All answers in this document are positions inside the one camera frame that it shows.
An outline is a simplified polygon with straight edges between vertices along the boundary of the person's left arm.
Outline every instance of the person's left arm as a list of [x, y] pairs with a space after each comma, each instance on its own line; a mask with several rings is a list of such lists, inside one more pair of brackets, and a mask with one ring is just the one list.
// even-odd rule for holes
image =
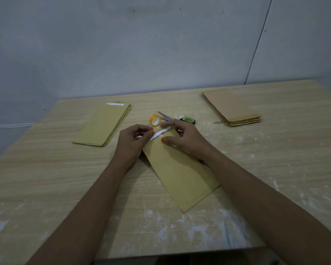
[[154, 131], [146, 125], [121, 130], [113, 159], [53, 234], [27, 262], [91, 264], [97, 253], [123, 176]]

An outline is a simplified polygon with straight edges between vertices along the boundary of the person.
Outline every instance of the person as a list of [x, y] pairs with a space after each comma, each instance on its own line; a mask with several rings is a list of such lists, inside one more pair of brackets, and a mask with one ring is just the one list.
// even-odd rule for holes
[[[219, 152], [193, 124], [171, 120], [161, 126], [180, 133], [161, 141], [207, 164], [246, 221], [287, 264], [331, 264], [331, 231], [318, 220]], [[93, 262], [123, 176], [153, 134], [145, 125], [120, 131], [106, 169], [27, 264]]]

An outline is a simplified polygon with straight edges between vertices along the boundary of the person's right hand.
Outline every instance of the person's right hand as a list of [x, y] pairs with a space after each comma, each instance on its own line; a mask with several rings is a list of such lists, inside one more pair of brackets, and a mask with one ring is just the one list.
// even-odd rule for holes
[[162, 122], [161, 127], [166, 128], [174, 125], [180, 137], [163, 137], [161, 141], [167, 145], [176, 145], [186, 154], [192, 155], [199, 160], [203, 160], [213, 151], [217, 151], [197, 130], [197, 128], [188, 122], [180, 120], [171, 120]]

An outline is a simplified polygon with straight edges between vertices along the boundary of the wooden table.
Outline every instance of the wooden table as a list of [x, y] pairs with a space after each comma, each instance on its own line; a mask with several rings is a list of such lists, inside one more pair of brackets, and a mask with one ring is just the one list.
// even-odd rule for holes
[[[118, 133], [106, 147], [71, 140], [113, 101], [133, 106], [119, 130], [147, 124], [158, 110], [193, 117], [214, 146], [331, 230], [331, 93], [313, 80], [228, 89], [263, 121], [225, 126], [202, 89], [59, 101], [0, 157], [0, 261], [27, 261], [108, 164]], [[141, 158], [122, 182], [96, 258], [263, 245], [221, 188], [182, 214]]]

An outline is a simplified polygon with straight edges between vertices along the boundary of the person's right arm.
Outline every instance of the person's right arm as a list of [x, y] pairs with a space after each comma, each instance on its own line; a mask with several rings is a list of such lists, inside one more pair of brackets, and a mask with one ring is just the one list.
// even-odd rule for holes
[[331, 264], [331, 231], [287, 197], [219, 152], [193, 124], [174, 125], [181, 137], [163, 137], [185, 153], [203, 160], [246, 221], [287, 264]]

